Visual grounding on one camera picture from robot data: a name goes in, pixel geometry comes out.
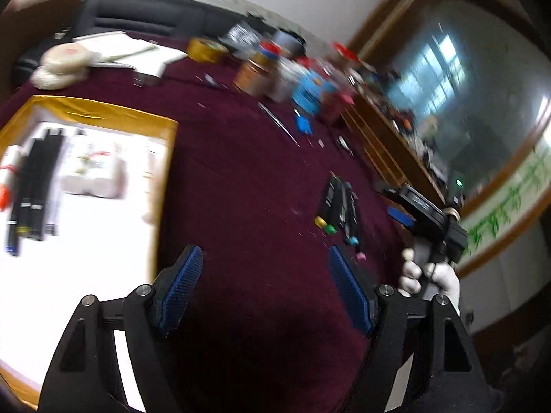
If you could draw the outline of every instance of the table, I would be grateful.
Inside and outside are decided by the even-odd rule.
[[[228,88],[209,87],[205,73]],[[158,266],[172,265],[189,243],[205,254],[194,299],[169,338],[188,403],[216,412],[325,413],[343,400],[368,346],[327,270],[328,247],[340,238],[324,237],[313,224],[329,171],[358,194],[365,266],[380,281],[396,284],[402,240],[373,189],[376,173],[340,153],[329,128],[317,122],[310,146],[290,105],[266,102],[297,147],[257,100],[232,88],[235,73],[231,62],[184,59],[167,67],[159,85],[140,88],[130,70],[94,69],[86,82],[56,93],[179,122]],[[50,94],[23,86],[0,109],[0,125],[38,93]]]

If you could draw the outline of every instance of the green cap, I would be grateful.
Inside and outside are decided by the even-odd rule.
[[[334,226],[332,226],[332,225],[327,225],[327,226],[325,227],[325,232],[326,232],[327,234],[337,234],[337,229],[336,229]]]

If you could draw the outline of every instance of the metal screw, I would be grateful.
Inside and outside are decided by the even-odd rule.
[[[151,292],[151,286],[148,284],[144,284],[143,286],[139,286],[136,289],[136,293],[140,295],[141,297],[144,297],[145,295],[148,295]]]
[[[379,292],[381,292],[381,295],[389,297],[394,293],[394,289],[388,284],[383,284],[381,287],[379,287]]]
[[[438,294],[438,295],[436,295],[436,302],[439,305],[445,306],[445,305],[447,305],[447,303],[450,302],[450,299],[444,294]]]
[[[81,303],[85,306],[90,306],[91,304],[96,301],[96,297],[94,295],[86,295],[84,298],[82,298]]]

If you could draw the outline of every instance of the blue gripper pad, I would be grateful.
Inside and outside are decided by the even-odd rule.
[[[174,266],[159,275],[164,276],[163,284],[156,287],[156,300],[152,308],[153,326],[156,326],[160,335],[168,335],[180,324],[202,271],[202,250],[198,246],[188,246]]]
[[[404,227],[411,228],[413,227],[414,220],[410,218],[407,214],[404,214],[401,212],[398,208],[394,208],[393,206],[388,207],[387,213],[390,217],[392,217],[397,222],[400,222]]]
[[[344,256],[336,246],[329,249],[329,272],[344,302],[346,313],[353,326],[366,335],[371,333],[373,324],[369,316],[369,303],[354,275],[348,268]]]

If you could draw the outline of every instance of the gloved hand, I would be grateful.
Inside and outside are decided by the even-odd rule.
[[[398,290],[404,297],[410,297],[418,294],[421,290],[419,282],[421,268],[413,262],[415,255],[411,248],[402,251],[402,258],[404,258],[404,267]],[[459,315],[459,279],[453,268],[447,263],[427,263],[424,267],[423,273],[441,288],[440,293],[450,299]]]

